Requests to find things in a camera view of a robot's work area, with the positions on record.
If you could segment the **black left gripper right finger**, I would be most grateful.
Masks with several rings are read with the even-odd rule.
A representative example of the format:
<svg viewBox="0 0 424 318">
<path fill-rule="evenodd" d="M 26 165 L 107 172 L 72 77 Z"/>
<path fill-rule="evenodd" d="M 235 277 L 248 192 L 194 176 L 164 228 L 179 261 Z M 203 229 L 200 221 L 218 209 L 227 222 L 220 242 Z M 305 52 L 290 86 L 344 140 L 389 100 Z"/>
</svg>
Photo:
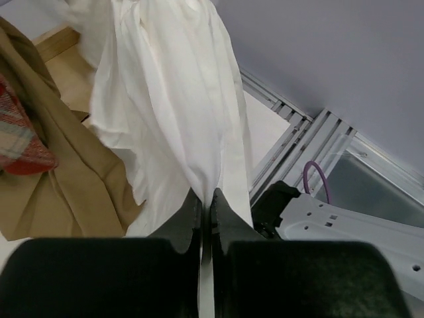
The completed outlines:
<svg viewBox="0 0 424 318">
<path fill-rule="evenodd" d="M 405 317 L 392 269 L 374 246 L 268 240 L 219 189 L 211 218 L 217 317 Z"/>
</svg>

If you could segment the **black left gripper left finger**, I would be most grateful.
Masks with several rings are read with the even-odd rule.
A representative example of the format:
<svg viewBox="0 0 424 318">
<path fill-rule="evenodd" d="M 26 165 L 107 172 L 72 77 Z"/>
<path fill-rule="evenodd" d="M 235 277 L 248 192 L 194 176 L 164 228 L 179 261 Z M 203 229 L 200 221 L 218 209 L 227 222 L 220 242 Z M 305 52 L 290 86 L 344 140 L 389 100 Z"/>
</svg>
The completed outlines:
<svg viewBox="0 0 424 318">
<path fill-rule="evenodd" d="M 200 200 L 144 238 L 38 238 L 1 273 L 2 317 L 197 317 Z"/>
</svg>

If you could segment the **tan skirt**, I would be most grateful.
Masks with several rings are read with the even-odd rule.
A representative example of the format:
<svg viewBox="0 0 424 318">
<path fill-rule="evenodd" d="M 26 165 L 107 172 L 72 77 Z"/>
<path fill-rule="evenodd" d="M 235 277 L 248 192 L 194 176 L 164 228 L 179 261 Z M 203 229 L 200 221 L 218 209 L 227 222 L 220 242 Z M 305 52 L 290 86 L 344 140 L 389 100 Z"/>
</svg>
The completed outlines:
<svg viewBox="0 0 424 318">
<path fill-rule="evenodd" d="M 3 237 L 123 237 L 140 213 L 123 162 L 61 100 L 34 44 L 6 20 L 1 21 L 1 76 L 58 159 L 55 169 L 39 174 L 1 169 Z"/>
</svg>

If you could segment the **white skirt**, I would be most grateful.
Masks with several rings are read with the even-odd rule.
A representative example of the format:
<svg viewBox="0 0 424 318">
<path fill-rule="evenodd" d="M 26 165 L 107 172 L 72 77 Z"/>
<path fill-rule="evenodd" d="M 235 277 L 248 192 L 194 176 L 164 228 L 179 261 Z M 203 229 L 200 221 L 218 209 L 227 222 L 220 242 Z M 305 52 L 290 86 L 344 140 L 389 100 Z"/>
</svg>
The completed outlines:
<svg viewBox="0 0 424 318">
<path fill-rule="evenodd" d="M 189 190 L 207 209 L 221 189 L 250 223 L 246 102 L 214 3 L 68 1 L 65 16 L 96 69 L 91 124 L 142 208 L 127 235 L 153 233 Z"/>
</svg>

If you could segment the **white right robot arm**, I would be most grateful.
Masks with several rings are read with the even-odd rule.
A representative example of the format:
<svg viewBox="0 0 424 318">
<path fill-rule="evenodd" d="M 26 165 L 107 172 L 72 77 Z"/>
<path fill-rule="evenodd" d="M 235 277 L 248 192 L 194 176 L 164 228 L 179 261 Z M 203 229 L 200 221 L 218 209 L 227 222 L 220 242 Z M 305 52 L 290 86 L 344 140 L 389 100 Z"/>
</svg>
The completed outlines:
<svg viewBox="0 0 424 318">
<path fill-rule="evenodd" d="M 360 241 L 375 246 L 401 289 L 423 299 L 423 229 L 341 209 L 283 181 L 252 206 L 255 229 L 270 239 Z"/>
</svg>

